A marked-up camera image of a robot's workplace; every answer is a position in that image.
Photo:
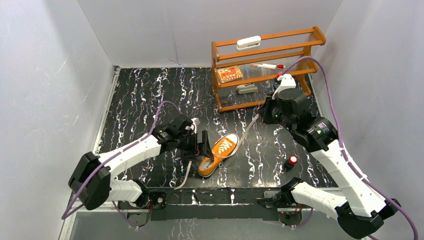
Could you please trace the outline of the orange canvas sneaker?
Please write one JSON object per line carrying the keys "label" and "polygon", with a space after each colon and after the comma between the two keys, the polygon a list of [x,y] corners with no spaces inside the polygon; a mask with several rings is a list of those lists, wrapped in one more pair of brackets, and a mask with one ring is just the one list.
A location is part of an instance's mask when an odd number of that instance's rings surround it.
{"label": "orange canvas sneaker", "polygon": [[200,162],[198,174],[204,178],[210,177],[219,164],[235,151],[238,142],[239,137],[235,133],[222,136],[211,149],[212,158],[204,157]]}

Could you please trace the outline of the white shoelace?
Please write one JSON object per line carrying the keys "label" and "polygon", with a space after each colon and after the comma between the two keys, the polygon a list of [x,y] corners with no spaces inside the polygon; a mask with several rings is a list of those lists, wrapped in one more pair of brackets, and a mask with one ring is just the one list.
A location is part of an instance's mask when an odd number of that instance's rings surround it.
{"label": "white shoelace", "polygon": [[[256,114],[253,117],[252,121],[247,126],[246,131],[243,133],[243,135],[241,136],[241,139],[238,141],[237,145],[235,146],[234,150],[232,151],[232,153],[230,155],[228,155],[228,156],[217,155],[217,156],[219,158],[222,158],[222,159],[226,159],[226,158],[232,157],[238,151],[238,149],[240,148],[240,146],[243,145],[243,142],[244,142],[245,138],[247,137],[249,130],[251,129],[251,127],[253,126],[253,124],[258,120],[259,117],[260,117],[259,114]],[[182,181],[182,183],[179,186],[175,187],[174,190],[179,190],[179,189],[181,189],[185,185],[185,183],[186,183],[186,181],[188,179],[188,174],[190,172],[191,166],[192,166],[192,161],[189,161],[188,166],[187,166],[186,171],[185,171],[184,180]]]}

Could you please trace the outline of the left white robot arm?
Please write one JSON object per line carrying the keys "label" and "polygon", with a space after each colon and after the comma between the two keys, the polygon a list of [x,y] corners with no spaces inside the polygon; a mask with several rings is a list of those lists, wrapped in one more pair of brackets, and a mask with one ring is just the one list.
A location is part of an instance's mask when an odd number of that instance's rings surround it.
{"label": "left white robot arm", "polygon": [[99,155],[85,153],[72,173],[68,185],[87,210],[94,210],[105,202],[121,201],[144,208],[151,201],[146,185],[139,180],[117,180],[127,169],[165,152],[177,150],[182,160],[199,156],[213,156],[207,131],[198,140],[198,118],[179,116],[171,123],[153,128],[151,134],[123,147]]}

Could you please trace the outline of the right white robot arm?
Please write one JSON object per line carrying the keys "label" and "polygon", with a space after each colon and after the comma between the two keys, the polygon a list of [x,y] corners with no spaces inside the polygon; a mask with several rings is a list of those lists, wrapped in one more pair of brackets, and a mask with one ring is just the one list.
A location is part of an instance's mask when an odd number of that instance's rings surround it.
{"label": "right white robot arm", "polygon": [[288,88],[268,94],[259,115],[262,123],[287,129],[342,191],[342,195],[329,193],[294,177],[274,196],[265,198],[264,204],[307,205],[336,220],[349,236],[358,240],[375,233],[385,219],[397,212],[396,199],[385,199],[351,168],[353,160],[340,147],[336,127],[328,119],[312,115],[308,98],[300,90]]}

